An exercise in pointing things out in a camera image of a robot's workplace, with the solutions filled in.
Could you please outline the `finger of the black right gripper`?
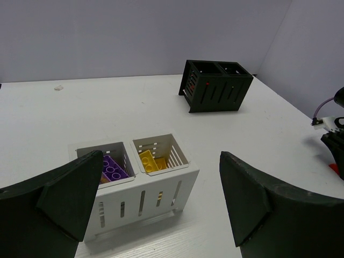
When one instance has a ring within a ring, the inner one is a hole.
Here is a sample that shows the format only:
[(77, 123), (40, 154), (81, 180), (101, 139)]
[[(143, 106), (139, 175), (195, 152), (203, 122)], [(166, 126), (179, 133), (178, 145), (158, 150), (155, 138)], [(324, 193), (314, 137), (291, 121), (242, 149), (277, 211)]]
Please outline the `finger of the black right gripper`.
[(332, 153), (338, 175), (343, 180), (343, 131), (328, 132), (321, 137), (321, 141)]

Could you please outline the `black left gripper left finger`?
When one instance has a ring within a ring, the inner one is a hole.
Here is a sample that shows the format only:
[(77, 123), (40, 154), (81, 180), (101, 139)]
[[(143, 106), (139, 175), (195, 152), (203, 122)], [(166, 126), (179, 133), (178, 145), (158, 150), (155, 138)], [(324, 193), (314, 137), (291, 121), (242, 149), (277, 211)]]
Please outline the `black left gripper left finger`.
[(103, 168), (94, 150), (1, 189), (1, 257), (74, 257)]

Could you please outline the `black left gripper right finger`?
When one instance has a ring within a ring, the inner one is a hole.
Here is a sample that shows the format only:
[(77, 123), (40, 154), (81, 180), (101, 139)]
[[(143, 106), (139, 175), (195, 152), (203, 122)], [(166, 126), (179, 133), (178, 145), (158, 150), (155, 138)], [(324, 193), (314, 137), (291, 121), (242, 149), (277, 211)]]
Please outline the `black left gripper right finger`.
[(230, 152), (219, 172), (243, 257), (343, 257), (343, 200), (262, 172)]

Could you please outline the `red lego brick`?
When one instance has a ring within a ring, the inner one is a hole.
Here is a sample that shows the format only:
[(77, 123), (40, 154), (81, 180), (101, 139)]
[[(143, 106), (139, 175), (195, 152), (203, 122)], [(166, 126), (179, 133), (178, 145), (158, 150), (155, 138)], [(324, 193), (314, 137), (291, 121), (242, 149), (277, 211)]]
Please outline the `red lego brick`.
[(329, 167), (337, 174), (340, 175), (339, 169), (338, 169), (338, 165), (336, 163), (332, 163), (329, 165)]

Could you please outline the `purple orange lego piece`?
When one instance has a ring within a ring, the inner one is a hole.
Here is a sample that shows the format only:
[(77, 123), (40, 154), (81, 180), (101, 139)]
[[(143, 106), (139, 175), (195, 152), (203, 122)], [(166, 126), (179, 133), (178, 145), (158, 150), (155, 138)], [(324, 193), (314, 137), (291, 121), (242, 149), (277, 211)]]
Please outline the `purple orange lego piece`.
[(102, 173), (101, 179), (100, 179), (100, 184), (105, 184), (105, 183), (109, 183), (109, 182), (110, 182), (109, 178), (104, 173)]

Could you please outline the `purple sloped lego brick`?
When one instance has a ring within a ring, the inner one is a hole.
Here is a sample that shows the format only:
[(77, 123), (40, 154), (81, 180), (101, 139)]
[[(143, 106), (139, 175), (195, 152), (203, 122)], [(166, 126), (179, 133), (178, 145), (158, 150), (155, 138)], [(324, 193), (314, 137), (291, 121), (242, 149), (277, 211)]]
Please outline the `purple sloped lego brick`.
[(114, 182), (129, 178), (129, 175), (124, 171), (124, 169), (122, 169), (109, 155), (103, 156), (102, 176), (106, 182)]

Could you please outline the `yellow long lego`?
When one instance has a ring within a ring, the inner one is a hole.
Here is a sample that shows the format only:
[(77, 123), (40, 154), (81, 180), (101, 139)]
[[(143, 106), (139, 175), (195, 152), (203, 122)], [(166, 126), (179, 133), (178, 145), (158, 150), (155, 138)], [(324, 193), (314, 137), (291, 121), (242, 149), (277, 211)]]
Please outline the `yellow long lego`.
[(140, 153), (139, 157), (146, 173), (156, 172), (159, 170), (150, 150)]

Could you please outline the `yellow curved lego piece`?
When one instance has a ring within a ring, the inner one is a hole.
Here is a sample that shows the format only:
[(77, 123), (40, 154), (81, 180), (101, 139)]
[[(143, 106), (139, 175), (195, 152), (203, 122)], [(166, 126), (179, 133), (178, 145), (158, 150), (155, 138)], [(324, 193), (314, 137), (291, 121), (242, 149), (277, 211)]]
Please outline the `yellow curved lego piece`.
[(164, 170), (167, 169), (167, 163), (165, 158), (159, 158), (159, 159), (155, 159), (155, 163), (157, 165), (158, 170)]

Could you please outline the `white double bin container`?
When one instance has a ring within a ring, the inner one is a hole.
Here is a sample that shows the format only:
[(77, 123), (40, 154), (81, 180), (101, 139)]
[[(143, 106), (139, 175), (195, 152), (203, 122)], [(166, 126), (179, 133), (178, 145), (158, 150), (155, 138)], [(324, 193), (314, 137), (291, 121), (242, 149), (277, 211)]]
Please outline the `white double bin container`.
[[(174, 131), (71, 144), (69, 159), (94, 150), (111, 156), (129, 178), (98, 187), (85, 242), (131, 223), (184, 209), (199, 169)], [(139, 157), (146, 150), (154, 159), (165, 158), (168, 168), (146, 173)]]

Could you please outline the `small white debris piece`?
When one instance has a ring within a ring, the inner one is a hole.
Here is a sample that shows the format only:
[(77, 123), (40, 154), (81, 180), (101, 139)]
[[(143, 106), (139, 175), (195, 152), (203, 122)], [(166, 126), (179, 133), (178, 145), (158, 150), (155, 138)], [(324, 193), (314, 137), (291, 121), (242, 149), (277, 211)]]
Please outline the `small white debris piece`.
[(63, 86), (59, 85), (59, 86), (55, 87), (54, 90), (55, 91), (61, 91), (61, 90), (63, 90)]

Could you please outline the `black double bin container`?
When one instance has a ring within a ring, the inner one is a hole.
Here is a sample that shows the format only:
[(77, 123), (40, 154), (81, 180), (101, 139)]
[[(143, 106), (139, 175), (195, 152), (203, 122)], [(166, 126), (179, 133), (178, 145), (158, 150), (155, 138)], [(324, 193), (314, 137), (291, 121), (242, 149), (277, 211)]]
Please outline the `black double bin container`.
[(252, 81), (237, 62), (186, 60), (178, 94), (190, 113), (238, 111)]

